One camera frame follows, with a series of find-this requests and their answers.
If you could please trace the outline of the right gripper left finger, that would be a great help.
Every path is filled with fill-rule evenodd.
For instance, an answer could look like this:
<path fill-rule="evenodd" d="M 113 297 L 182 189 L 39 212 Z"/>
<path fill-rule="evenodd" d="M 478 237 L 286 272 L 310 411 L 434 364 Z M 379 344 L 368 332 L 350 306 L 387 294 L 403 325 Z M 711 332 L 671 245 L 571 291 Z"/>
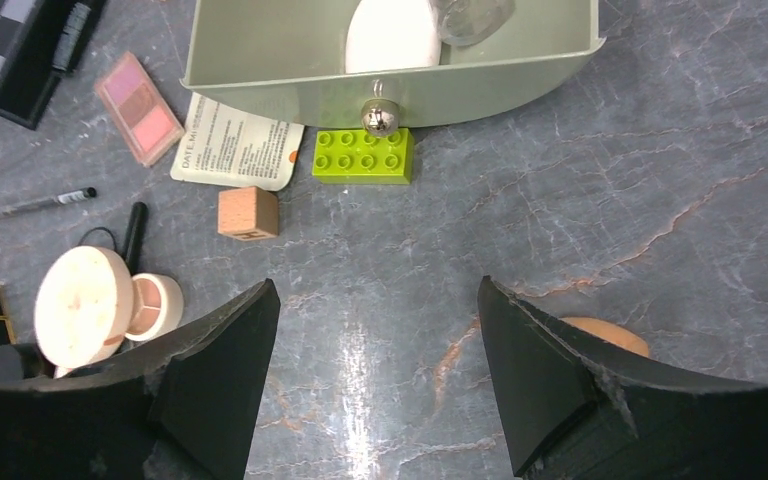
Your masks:
<path fill-rule="evenodd" d="M 164 446 L 214 479 L 242 478 L 280 308 L 265 279 L 64 377 L 0 384 L 0 479 L 143 479 Z"/>

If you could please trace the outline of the round pink powder compact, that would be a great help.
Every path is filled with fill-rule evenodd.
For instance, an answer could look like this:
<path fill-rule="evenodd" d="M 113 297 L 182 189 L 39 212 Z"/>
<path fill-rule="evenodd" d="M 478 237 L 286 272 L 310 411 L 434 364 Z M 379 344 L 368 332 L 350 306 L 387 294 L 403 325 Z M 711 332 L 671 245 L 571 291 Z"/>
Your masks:
<path fill-rule="evenodd" d="M 182 289 L 171 277 L 133 275 L 116 252 L 83 245 L 44 276 L 34 332 L 46 359 L 68 372 L 112 356 L 125 339 L 146 342 L 171 332 L 183 311 Z"/>

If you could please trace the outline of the round drawer organizer box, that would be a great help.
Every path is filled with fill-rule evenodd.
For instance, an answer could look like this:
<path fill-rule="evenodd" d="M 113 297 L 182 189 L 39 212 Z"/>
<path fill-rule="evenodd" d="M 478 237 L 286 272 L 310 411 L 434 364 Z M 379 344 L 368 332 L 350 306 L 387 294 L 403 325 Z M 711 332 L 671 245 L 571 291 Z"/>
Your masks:
<path fill-rule="evenodd" d="M 516 1 L 489 37 L 440 41 L 418 1 L 200 1 L 182 80 L 252 114 L 353 129 L 368 111 L 399 127 L 455 124 L 530 103 L 603 46 L 595 1 Z"/>

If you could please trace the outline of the clear plastic bottle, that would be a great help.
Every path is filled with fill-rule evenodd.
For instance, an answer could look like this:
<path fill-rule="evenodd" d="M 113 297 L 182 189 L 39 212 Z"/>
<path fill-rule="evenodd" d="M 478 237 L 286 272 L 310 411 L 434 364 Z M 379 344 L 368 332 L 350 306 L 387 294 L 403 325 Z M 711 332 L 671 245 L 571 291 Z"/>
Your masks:
<path fill-rule="evenodd" d="M 513 0 L 431 0 L 429 6 L 440 40 L 455 47 L 486 40 L 515 11 Z"/>

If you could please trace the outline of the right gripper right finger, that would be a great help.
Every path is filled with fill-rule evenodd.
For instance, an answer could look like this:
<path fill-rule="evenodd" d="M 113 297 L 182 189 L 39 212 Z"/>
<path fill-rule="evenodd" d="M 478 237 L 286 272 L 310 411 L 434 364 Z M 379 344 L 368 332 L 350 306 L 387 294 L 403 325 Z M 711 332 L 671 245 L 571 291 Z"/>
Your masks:
<path fill-rule="evenodd" d="M 768 479 L 768 384 L 645 358 L 478 290 L 484 349 L 521 479 Z"/>

